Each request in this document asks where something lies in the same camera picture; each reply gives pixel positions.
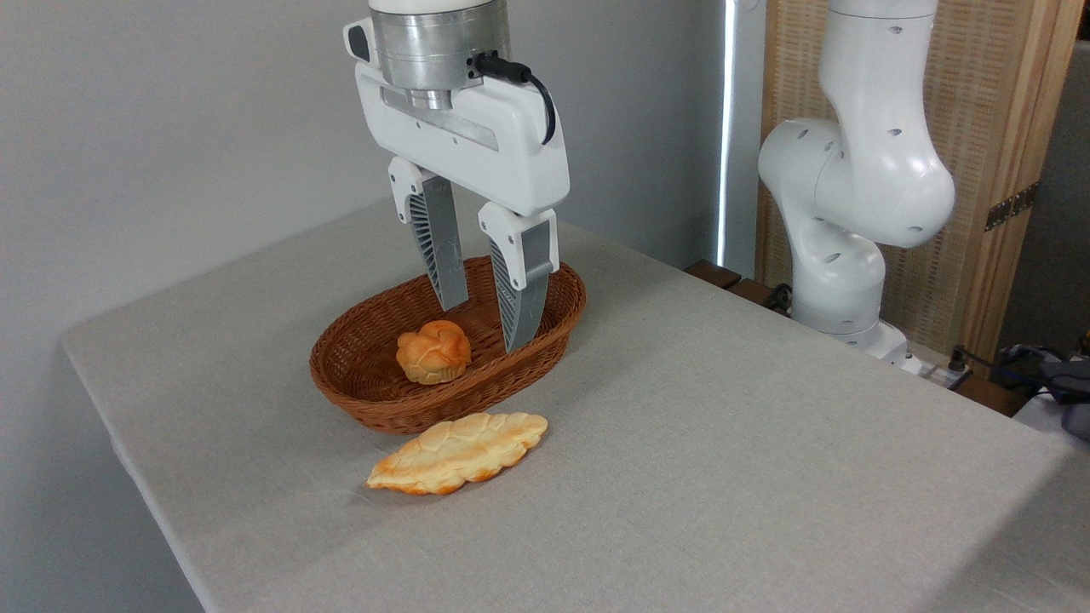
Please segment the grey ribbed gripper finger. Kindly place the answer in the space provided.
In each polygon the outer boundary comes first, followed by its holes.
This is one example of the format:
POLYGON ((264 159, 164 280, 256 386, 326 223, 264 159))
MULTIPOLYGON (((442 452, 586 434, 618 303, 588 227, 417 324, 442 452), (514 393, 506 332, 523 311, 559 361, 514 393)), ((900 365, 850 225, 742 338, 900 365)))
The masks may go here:
POLYGON ((533 341, 548 296, 549 275, 559 269, 554 211, 519 216, 488 202, 479 211, 480 229, 491 238, 491 264, 506 352, 533 341))
POLYGON ((402 157, 393 157, 389 164, 389 179, 399 221, 409 226, 416 240, 443 310, 467 302, 467 269, 451 183, 402 157))

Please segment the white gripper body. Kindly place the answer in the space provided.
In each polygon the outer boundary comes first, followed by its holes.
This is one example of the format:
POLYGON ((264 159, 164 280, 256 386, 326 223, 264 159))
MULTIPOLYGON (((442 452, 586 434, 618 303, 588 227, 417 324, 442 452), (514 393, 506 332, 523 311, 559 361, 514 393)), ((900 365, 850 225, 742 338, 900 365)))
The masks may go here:
POLYGON ((344 27, 359 99, 379 146, 522 216, 567 199, 562 128, 556 121, 553 139, 542 143, 548 110, 535 86, 484 77, 453 92, 451 109, 421 109, 382 76, 374 34, 370 19, 344 27))

